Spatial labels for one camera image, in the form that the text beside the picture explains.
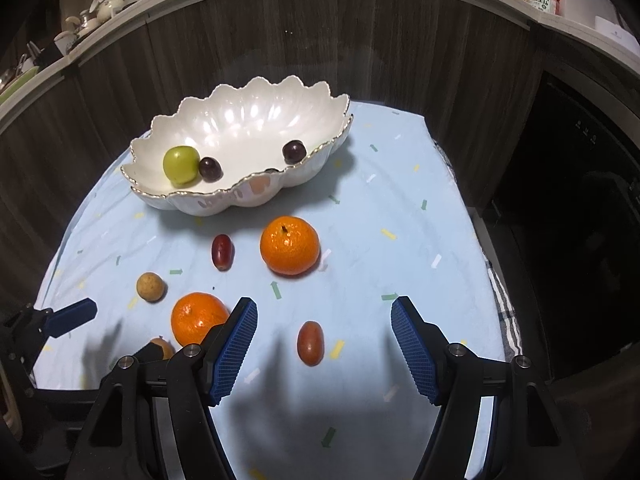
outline scalloped bowl rim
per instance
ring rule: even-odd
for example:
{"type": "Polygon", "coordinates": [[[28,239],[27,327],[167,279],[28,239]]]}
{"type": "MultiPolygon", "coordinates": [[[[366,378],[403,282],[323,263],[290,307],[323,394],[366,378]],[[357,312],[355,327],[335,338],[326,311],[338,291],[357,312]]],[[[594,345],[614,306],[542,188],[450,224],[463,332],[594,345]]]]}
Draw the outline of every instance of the scalloped bowl rim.
{"type": "MultiPolygon", "coordinates": [[[[178,109],[170,116],[168,115],[156,115],[154,116],[154,118],[151,120],[151,128],[149,131],[148,136],[145,137],[145,139],[150,139],[151,136],[153,135],[154,132],[154,121],[157,118],[160,117],[166,117],[166,118],[171,118],[171,117],[175,117],[178,115],[178,113],[180,113],[180,109],[182,108],[182,104],[187,101],[187,100],[196,100],[196,101],[200,101],[200,102],[204,102],[207,99],[209,99],[210,97],[212,97],[212,95],[216,92],[216,90],[218,90],[218,88],[222,88],[222,87],[227,87],[227,88],[231,88],[233,90],[236,91],[241,91],[243,89],[245,89],[247,86],[249,86],[249,84],[255,80],[263,80],[264,82],[266,82],[267,84],[269,84],[270,86],[277,86],[279,84],[282,84],[284,81],[286,81],[287,79],[296,79],[303,88],[312,88],[313,86],[316,85],[322,85],[325,84],[327,91],[328,91],[328,95],[329,95],[329,99],[334,100],[334,99],[339,99],[343,96],[347,97],[347,103],[346,106],[344,107],[344,111],[342,112],[342,116],[344,118],[346,118],[347,120],[344,121],[342,123],[342,127],[340,129],[340,132],[332,137],[329,140],[326,140],[325,142],[323,142],[322,144],[320,144],[318,147],[316,147],[315,149],[313,149],[310,153],[307,153],[305,158],[303,158],[300,162],[297,162],[296,164],[293,164],[292,166],[287,166],[284,170],[276,170],[276,171],[255,171],[254,173],[250,173],[247,176],[242,177],[238,182],[236,182],[235,184],[231,185],[228,188],[219,188],[216,189],[214,191],[211,192],[199,192],[199,191],[186,191],[186,190],[177,190],[177,191],[172,191],[171,193],[167,193],[167,194],[154,194],[154,193],[148,193],[146,191],[142,191],[140,189],[138,189],[136,186],[139,186],[140,184],[137,183],[137,181],[133,178],[131,178],[127,172],[124,169],[124,164],[120,166],[120,172],[123,174],[123,176],[132,184],[131,186],[131,190],[139,195],[142,196],[146,196],[146,197],[150,197],[150,198],[160,198],[160,199],[167,199],[168,197],[171,196],[216,196],[217,194],[224,194],[224,193],[230,193],[232,192],[236,187],[241,186],[242,184],[244,184],[247,180],[250,180],[256,176],[261,176],[261,175],[265,175],[265,174],[274,174],[274,173],[279,173],[279,174],[286,174],[287,171],[289,170],[293,170],[295,168],[298,168],[300,166],[302,166],[306,161],[308,161],[311,157],[313,157],[316,153],[318,153],[320,150],[322,150],[323,148],[325,148],[326,146],[330,145],[330,144],[334,144],[336,140],[340,139],[340,137],[342,137],[344,135],[344,133],[346,131],[349,130],[349,126],[351,124],[351,121],[353,121],[353,114],[347,115],[347,110],[349,109],[349,106],[351,104],[351,97],[348,94],[340,94],[337,95],[335,97],[333,97],[331,95],[331,87],[329,86],[329,83],[327,81],[317,81],[316,83],[314,83],[311,86],[306,86],[303,82],[302,79],[300,79],[297,75],[289,75],[286,76],[282,81],[280,81],[279,83],[272,83],[270,82],[267,78],[263,77],[263,76],[256,76],[251,78],[244,86],[242,87],[238,87],[236,88],[235,86],[231,86],[227,83],[220,83],[219,85],[216,85],[216,87],[211,91],[211,94],[209,94],[207,97],[204,98],[199,98],[199,97],[194,97],[194,96],[187,96],[184,97],[181,101],[180,104],[178,105],[178,109]]],[[[132,139],[131,142],[129,143],[129,151],[131,153],[132,156],[132,164],[135,164],[136,162],[136,153],[133,149],[133,141],[136,139],[139,139],[140,137],[136,137],[135,139],[132,139]]]]}

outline table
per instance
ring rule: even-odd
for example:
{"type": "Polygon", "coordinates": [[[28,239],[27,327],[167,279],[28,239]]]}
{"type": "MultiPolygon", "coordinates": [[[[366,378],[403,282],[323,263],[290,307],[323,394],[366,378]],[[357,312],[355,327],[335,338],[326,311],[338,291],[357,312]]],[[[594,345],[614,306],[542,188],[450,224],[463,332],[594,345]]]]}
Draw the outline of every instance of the table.
{"type": "MultiPolygon", "coordinates": [[[[89,297],[97,317],[47,343],[34,368],[38,387],[96,388],[119,357],[158,335],[178,348],[170,313],[188,292],[210,292],[230,308],[249,296],[258,329],[232,394],[212,409],[236,477],[412,478],[438,409],[417,393],[402,358],[392,299],[408,295],[450,341],[502,360],[498,308],[423,118],[357,102],[351,111],[350,135],[321,173],[259,208],[203,219],[149,208],[120,175],[129,153],[116,160],[72,219],[36,303],[57,310],[89,297]],[[305,218],[320,237],[320,264],[302,278],[275,276],[260,257],[263,227],[283,214],[305,218]],[[224,273],[210,260],[222,232],[236,247],[224,273]],[[148,270],[168,283],[158,304],[136,295],[148,270]],[[307,320],[324,330],[326,354],[314,368],[296,353],[307,320]]],[[[483,400],[468,476],[484,460],[491,412],[483,400]]],[[[163,449],[170,440],[169,431],[163,449]]],[[[175,463],[170,470],[180,478],[175,463]]]]}

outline mandarin orange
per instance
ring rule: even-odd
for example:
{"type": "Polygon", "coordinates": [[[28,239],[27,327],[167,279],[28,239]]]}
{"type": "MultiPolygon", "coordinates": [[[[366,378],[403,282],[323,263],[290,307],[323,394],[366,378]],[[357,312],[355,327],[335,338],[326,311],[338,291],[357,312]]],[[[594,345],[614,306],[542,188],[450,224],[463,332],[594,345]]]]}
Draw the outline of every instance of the mandarin orange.
{"type": "Polygon", "coordinates": [[[267,267],[277,274],[301,274],[318,260],[318,233],[302,218],[281,216],[264,228],[260,254],[267,267]]]}
{"type": "Polygon", "coordinates": [[[171,329],[180,346],[202,343],[212,326],[229,317],[225,305],[215,296],[192,292],[178,300],[171,312],[171,329]]]}

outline bottle label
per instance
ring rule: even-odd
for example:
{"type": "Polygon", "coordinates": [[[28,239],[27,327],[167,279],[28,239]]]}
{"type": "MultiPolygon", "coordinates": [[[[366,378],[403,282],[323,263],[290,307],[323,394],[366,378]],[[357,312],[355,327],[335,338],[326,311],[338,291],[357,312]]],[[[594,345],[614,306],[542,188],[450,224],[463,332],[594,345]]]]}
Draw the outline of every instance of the bottle label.
{"type": "Polygon", "coordinates": [[[556,0],[527,0],[530,5],[542,12],[548,12],[549,14],[556,13],[556,7],[558,2],[556,0]]]}

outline brown fruit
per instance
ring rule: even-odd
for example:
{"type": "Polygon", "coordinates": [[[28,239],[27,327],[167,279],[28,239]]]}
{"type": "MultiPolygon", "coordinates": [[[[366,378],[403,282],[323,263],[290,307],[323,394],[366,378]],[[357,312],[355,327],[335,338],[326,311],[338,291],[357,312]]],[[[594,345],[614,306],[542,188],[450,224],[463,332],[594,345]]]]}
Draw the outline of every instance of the brown fruit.
{"type": "Polygon", "coordinates": [[[162,359],[171,359],[174,356],[174,347],[171,346],[171,343],[162,339],[162,337],[155,337],[151,342],[162,348],[162,359]]]}
{"type": "Polygon", "coordinates": [[[234,260],[234,245],[227,235],[218,235],[211,244],[211,259],[218,270],[229,270],[234,260]]]}
{"type": "Polygon", "coordinates": [[[136,291],[140,298],[145,301],[153,302],[162,298],[166,284],[162,278],[152,272],[145,272],[138,278],[136,283],[136,291]]]}
{"type": "Polygon", "coordinates": [[[307,321],[298,332],[298,356],[307,366],[320,364],[324,357],[324,335],[315,321],[307,321]]]}

